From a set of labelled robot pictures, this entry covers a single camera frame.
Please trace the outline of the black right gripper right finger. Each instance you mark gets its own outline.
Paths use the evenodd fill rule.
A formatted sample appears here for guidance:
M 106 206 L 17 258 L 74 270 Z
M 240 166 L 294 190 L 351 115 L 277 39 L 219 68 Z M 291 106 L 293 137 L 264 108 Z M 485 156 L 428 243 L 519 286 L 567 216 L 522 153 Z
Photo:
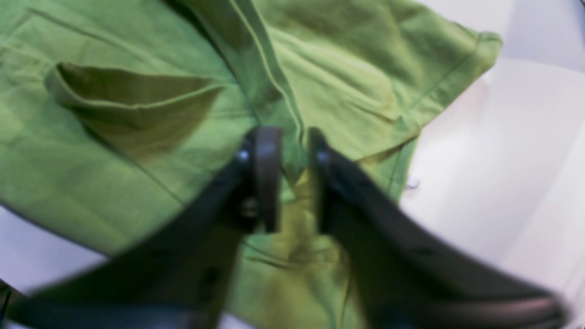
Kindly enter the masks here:
M 319 231 L 345 249 L 372 329 L 560 329 L 554 292 L 445 243 L 389 200 L 317 128 L 309 131 Z

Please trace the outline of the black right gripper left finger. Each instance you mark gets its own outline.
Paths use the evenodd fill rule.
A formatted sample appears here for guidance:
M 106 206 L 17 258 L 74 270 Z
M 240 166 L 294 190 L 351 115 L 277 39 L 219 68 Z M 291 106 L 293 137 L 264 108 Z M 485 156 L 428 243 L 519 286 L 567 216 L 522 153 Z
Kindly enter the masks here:
M 281 131 L 252 129 L 180 214 L 109 262 L 13 306 L 30 329 L 214 329 L 240 243 L 278 229 Z

